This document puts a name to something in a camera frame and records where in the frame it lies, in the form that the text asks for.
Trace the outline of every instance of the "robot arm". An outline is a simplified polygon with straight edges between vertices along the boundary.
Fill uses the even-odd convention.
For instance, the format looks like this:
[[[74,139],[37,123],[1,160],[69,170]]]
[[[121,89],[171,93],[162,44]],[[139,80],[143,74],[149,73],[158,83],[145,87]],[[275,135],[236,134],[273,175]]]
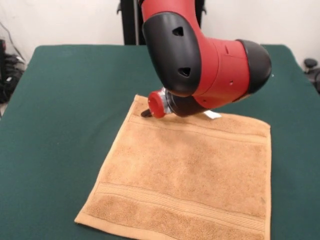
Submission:
[[[271,60],[248,40],[205,37],[195,0],[140,0],[142,32],[163,89],[148,97],[152,116],[180,117],[233,103],[269,79]]]

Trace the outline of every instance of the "screw hole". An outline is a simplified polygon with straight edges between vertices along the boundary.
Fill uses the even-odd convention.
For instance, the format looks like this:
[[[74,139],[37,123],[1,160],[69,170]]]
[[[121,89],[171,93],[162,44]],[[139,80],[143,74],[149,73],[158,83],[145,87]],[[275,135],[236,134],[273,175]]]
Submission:
[[[172,33],[176,36],[182,37],[184,35],[184,28],[182,26],[179,26],[172,30]]]
[[[180,75],[188,78],[190,76],[191,68],[190,67],[181,67],[178,69],[178,72]]]

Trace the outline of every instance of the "white tag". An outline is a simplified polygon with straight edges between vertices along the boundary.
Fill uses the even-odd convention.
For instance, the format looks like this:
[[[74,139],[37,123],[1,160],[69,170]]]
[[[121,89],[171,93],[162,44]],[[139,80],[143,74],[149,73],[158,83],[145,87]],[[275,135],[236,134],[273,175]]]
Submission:
[[[205,111],[204,114],[209,117],[210,119],[218,119],[221,118],[222,116],[219,113],[216,113],[214,111]]]

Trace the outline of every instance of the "towel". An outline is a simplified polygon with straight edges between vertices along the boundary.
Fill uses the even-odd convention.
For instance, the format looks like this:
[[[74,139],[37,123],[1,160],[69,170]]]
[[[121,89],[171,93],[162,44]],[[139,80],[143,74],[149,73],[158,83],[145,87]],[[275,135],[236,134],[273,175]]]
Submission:
[[[139,240],[269,240],[270,126],[233,114],[142,118],[147,101],[135,96],[74,221]]]

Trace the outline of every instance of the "green table cover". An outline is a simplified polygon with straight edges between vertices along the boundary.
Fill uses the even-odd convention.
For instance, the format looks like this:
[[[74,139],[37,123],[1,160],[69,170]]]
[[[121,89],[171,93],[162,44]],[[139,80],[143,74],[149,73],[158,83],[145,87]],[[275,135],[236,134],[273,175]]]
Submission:
[[[287,47],[265,47],[274,77],[218,111],[271,125],[271,238],[317,240],[320,99]],[[145,46],[38,47],[0,121],[0,239],[122,239],[74,219],[135,94],[160,87]]]

